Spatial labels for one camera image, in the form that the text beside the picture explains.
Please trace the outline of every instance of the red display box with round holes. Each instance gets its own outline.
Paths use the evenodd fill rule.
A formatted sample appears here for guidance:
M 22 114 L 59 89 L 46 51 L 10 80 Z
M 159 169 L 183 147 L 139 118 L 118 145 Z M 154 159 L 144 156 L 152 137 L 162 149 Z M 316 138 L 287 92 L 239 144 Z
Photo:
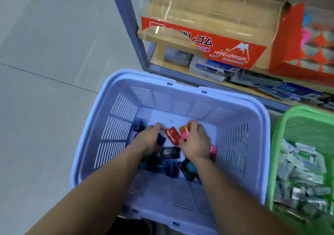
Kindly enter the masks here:
M 334 23 L 330 26 L 311 20 L 306 27 L 311 37 L 301 46 L 304 10 L 304 3 L 293 5 L 281 18 L 268 71 L 334 87 Z

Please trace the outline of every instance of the forearm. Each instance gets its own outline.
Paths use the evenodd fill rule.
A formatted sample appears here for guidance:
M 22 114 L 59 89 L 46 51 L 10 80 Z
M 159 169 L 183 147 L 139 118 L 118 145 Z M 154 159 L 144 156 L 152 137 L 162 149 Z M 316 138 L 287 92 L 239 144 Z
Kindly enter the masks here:
M 82 181 L 27 234 L 103 234 L 117 217 L 143 150 L 129 145 Z
M 208 159 L 194 162 L 221 234 L 295 234 Z

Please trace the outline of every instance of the green plastic basket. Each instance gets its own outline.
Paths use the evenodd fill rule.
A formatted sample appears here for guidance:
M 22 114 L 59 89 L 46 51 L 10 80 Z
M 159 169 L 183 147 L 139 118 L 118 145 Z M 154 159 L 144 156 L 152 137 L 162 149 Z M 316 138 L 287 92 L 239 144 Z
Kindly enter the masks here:
M 266 198 L 266 205 L 269 209 L 300 233 L 334 234 L 334 224 L 328 225 L 328 222 L 326 222 L 326 225 L 324 225 L 321 220 L 311 220 L 310 223 L 305 224 L 273 209 L 273 196 L 282 138 L 316 147 L 317 151 L 325 158 L 327 168 L 327 174 L 324 177 L 325 185 L 333 188 L 334 116 L 308 106 L 295 106 L 282 115 L 276 124 L 272 137 Z M 333 191 L 328 200 L 332 201 L 332 196 Z

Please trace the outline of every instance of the tile floor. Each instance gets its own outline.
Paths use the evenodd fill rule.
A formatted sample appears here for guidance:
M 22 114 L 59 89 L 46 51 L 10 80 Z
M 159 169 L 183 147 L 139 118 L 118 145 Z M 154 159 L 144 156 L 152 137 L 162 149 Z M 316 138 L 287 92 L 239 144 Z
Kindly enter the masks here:
M 140 14 L 140 1 L 132 0 Z M 0 227 L 23 234 L 69 191 L 90 108 L 141 70 L 114 0 L 0 0 Z

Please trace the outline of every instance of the pile of white packages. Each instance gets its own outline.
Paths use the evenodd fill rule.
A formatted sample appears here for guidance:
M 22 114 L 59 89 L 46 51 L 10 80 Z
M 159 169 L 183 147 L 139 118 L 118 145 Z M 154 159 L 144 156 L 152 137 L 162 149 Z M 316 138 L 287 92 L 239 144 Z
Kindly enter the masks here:
M 282 139 L 274 202 L 301 214 L 301 219 L 332 216 L 334 202 L 332 189 L 324 185 L 326 175 L 324 157 L 315 147 Z

